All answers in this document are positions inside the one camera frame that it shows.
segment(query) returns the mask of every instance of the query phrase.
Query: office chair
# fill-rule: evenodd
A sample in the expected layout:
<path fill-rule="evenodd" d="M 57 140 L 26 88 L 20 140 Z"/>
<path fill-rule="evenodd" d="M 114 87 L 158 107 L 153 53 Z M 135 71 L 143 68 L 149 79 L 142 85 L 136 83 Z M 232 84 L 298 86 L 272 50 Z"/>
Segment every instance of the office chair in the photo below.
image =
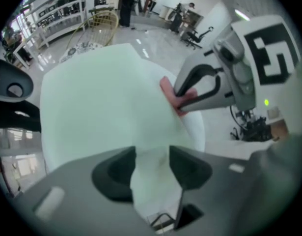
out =
<path fill-rule="evenodd" d="M 199 37 L 197 37 L 197 36 L 195 35 L 195 34 L 198 33 L 198 32 L 195 31 L 195 30 L 194 30 L 194 33 L 192 33 L 192 32 L 187 32 L 188 38 L 185 40 L 185 41 L 188 43 L 187 46 L 191 45 L 191 46 L 193 46 L 193 49 L 195 50 L 195 48 L 198 46 L 197 44 L 201 42 L 201 40 L 202 40 L 202 38 L 205 36 L 205 34 L 207 34 L 207 33 L 211 32 L 211 31 L 213 31 L 213 29 L 214 29 L 214 28 L 213 28 L 212 26 L 210 26 L 209 29 L 208 29 L 206 32 L 202 33 Z"/>

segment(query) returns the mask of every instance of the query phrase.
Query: human hand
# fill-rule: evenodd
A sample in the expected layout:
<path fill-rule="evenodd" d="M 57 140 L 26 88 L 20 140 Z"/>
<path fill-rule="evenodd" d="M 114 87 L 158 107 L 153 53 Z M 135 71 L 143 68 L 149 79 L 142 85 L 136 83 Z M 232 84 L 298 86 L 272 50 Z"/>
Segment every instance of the human hand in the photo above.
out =
<path fill-rule="evenodd" d="M 196 98 L 198 96 L 198 93 L 195 88 L 189 89 L 184 96 L 177 97 L 174 92 L 174 88 L 172 87 L 169 79 L 164 76 L 160 80 L 160 86 L 161 89 L 166 96 L 166 99 L 169 101 L 169 103 L 173 106 L 178 116 L 184 116 L 188 112 L 183 112 L 179 110 L 179 107 L 186 101 Z"/>

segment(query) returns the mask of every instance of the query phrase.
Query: floor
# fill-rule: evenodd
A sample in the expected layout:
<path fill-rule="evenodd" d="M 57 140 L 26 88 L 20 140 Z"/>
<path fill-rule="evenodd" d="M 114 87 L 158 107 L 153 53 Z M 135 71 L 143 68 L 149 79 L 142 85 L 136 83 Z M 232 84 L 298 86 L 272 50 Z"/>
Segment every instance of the floor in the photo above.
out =
<path fill-rule="evenodd" d="M 131 43 L 143 59 L 153 61 L 177 75 L 187 56 L 194 50 L 186 47 L 179 37 L 166 29 L 150 25 L 134 24 L 136 30 L 118 29 L 113 44 Z M 40 90 L 44 74 L 55 69 L 57 62 L 66 50 L 71 35 L 62 37 L 41 50 L 40 63 L 31 62 L 29 70 L 23 68 L 34 81 L 33 94 L 27 99 L 39 106 Z M 198 93 L 213 87 L 208 81 L 201 80 L 196 86 Z M 201 111 L 205 125 L 206 141 L 230 141 L 230 132 L 235 123 L 228 108 Z M 5 156 L 2 162 L 12 192 L 17 195 L 25 192 L 35 182 L 47 174 L 47 165 L 43 158 L 41 136 L 39 133 L 24 130 L 2 130 L 0 148 L 30 148 L 36 151 L 31 155 Z"/>

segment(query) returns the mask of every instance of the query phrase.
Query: chair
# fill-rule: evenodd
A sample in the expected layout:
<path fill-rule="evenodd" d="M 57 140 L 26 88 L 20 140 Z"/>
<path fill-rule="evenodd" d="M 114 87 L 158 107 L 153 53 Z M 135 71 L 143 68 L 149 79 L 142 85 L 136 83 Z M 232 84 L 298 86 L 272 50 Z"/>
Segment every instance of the chair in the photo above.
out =
<path fill-rule="evenodd" d="M 110 45 L 116 33 L 119 18 L 113 11 L 103 10 L 84 21 L 72 34 L 67 49 L 83 43 L 95 43 L 100 47 Z M 81 34 L 77 32 L 85 27 Z"/>
<path fill-rule="evenodd" d="M 195 48 L 198 46 L 197 44 L 201 42 L 202 38 L 209 32 L 213 31 L 213 27 L 210 26 L 209 29 L 202 33 L 199 37 L 196 36 L 196 34 L 198 33 L 197 31 L 193 30 L 194 33 L 192 32 L 187 32 L 188 38 L 185 40 L 188 44 L 187 46 L 191 45 L 193 46 L 193 49 L 195 50 Z"/>

